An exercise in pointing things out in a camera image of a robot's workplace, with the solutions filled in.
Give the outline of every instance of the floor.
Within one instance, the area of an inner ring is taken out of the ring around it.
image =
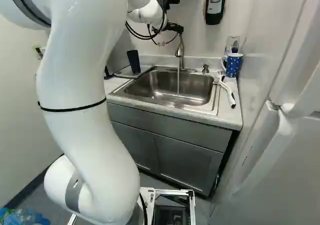
[[[150,187],[156,189],[176,189],[167,183],[150,177],[146,174],[140,174],[142,187]],[[62,209],[60,206],[53,203],[46,195],[44,185],[41,184],[33,193],[31,193],[20,205],[20,209],[34,209],[43,214],[44,218],[51,221],[51,225],[67,225],[71,213]],[[210,209],[210,200],[205,200],[200,197],[195,199],[195,218],[196,225],[207,225],[208,214]],[[91,223],[78,218],[76,225],[91,225]]]

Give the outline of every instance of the cabinet door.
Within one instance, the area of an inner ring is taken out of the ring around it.
[[[109,117],[114,122],[126,124],[186,143],[197,144],[221,153],[226,151],[232,134],[232,130],[229,129],[119,106],[112,103],[108,103],[107,107]]]
[[[158,159],[152,133],[112,122],[116,134],[139,168],[158,172]]]
[[[162,176],[209,195],[222,153],[160,135],[155,144]]]

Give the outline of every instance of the blue polka dot mug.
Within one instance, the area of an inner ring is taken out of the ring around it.
[[[235,78],[238,76],[243,57],[244,55],[241,53],[229,53],[228,56],[221,57],[221,65],[227,77]]]

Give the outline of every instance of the electrical outlet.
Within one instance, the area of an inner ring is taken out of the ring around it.
[[[46,51],[45,47],[35,45],[32,47],[32,50],[34,51],[36,59],[41,60],[44,58],[45,51]]]

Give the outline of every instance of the sink basin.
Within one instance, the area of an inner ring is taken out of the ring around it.
[[[187,70],[181,71],[179,76],[179,94],[177,71],[172,67],[157,66],[110,95],[185,110],[218,112],[218,103],[215,101],[220,88],[213,85],[212,74]]]
[[[178,78],[174,71],[153,70],[124,89],[126,94],[170,102],[177,105],[201,106],[210,100],[213,78],[200,74],[180,73],[179,95]]]

